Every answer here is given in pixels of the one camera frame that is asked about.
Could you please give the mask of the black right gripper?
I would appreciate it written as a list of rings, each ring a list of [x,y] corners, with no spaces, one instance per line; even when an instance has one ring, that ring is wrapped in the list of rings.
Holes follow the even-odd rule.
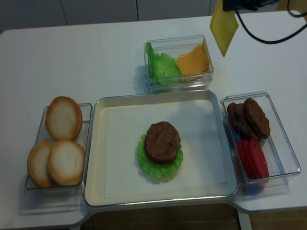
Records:
[[[276,2],[277,0],[223,0],[223,11],[257,11],[259,8],[275,4]]]

